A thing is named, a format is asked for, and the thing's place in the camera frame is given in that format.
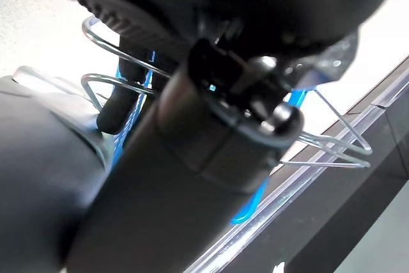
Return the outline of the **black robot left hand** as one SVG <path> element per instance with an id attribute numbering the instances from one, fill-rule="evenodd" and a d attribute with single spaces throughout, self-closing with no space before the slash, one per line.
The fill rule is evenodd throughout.
<path id="1" fill-rule="evenodd" d="M 76 0 L 160 66 L 105 105 L 1 79 L 1 271 L 183 272 L 303 135 L 284 97 L 336 81 L 384 0 Z"/>

